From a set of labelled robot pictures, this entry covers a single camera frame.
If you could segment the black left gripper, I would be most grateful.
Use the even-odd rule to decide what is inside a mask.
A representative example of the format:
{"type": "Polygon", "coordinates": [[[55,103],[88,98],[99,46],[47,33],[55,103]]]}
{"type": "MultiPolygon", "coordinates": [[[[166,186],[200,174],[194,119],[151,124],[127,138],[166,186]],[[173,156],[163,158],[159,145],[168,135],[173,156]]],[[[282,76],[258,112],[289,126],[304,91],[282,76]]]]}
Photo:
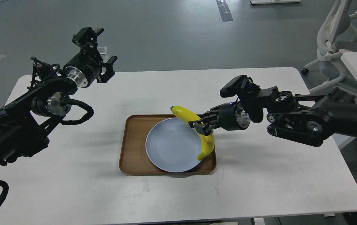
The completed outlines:
{"type": "Polygon", "coordinates": [[[115,75],[114,63],[118,57],[112,56],[103,62],[97,49],[97,37],[103,32],[104,28],[94,30],[92,27],[83,27],[73,35],[72,43],[80,48],[80,52],[64,65],[63,71],[80,88],[89,87],[95,79],[97,83],[107,83],[115,75]]]}

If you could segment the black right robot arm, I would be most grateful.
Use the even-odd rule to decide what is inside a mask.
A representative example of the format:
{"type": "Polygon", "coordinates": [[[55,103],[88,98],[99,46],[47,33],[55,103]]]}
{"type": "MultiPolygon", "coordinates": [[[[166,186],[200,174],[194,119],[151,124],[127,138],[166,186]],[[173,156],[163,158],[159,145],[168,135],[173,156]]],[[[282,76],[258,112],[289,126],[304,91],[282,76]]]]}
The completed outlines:
{"type": "Polygon", "coordinates": [[[335,88],[326,95],[293,95],[276,86],[261,89],[252,78],[240,75],[221,90],[223,98],[237,101],[211,108],[188,124],[207,136],[213,129],[245,130],[251,122],[260,123],[267,110],[267,132],[275,137],[319,147],[333,134],[357,138],[355,96],[335,88]]]}

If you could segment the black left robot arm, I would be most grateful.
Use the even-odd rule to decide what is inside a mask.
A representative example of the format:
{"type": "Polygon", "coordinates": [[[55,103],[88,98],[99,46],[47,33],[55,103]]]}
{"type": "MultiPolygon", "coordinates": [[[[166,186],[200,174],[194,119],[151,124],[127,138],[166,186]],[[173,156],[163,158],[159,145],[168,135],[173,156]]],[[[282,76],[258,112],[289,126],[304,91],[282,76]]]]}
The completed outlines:
{"type": "MultiPolygon", "coordinates": [[[[31,57],[33,72],[27,92],[0,108],[0,166],[47,148],[48,135],[58,124],[82,124],[94,115],[91,106],[70,96],[79,87],[87,88],[93,81],[106,83],[115,75],[117,56],[104,62],[97,48],[97,37],[103,31],[83,27],[73,35],[72,43],[80,52],[63,68],[31,57]]],[[[9,185],[0,180],[0,187],[1,206],[9,185]]]]}

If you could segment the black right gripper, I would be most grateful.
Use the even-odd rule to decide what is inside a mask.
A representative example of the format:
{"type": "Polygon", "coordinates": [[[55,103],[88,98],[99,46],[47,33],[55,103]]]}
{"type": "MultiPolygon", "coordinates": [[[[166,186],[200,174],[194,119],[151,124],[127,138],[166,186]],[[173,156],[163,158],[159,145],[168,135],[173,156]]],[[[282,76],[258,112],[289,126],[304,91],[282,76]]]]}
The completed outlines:
{"type": "Polygon", "coordinates": [[[222,128],[226,131],[245,130],[250,120],[239,102],[228,102],[211,108],[216,113],[197,114],[200,119],[190,119],[188,125],[198,134],[209,136],[213,129],[222,128]]]}

